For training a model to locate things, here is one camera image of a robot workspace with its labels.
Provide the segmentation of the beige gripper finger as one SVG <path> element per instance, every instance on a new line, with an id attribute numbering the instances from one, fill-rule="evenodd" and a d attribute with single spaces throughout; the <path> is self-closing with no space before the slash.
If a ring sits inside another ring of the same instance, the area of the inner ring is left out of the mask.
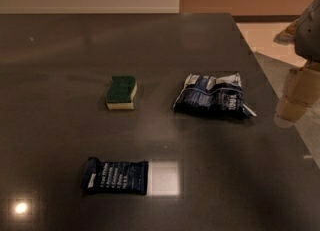
<path id="1" fill-rule="evenodd" d="M 303 67 L 291 68 L 276 107 L 276 117 L 296 122 L 319 99 L 320 64 L 307 62 Z"/>

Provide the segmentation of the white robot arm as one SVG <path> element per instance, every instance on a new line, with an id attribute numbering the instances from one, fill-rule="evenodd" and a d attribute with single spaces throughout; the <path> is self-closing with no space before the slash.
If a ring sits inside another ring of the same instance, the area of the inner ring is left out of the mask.
<path id="1" fill-rule="evenodd" d="M 294 47 L 306 63 L 287 74 L 274 117 L 280 127 L 292 126 L 320 99 L 320 0 L 313 0 L 299 17 Z"/>

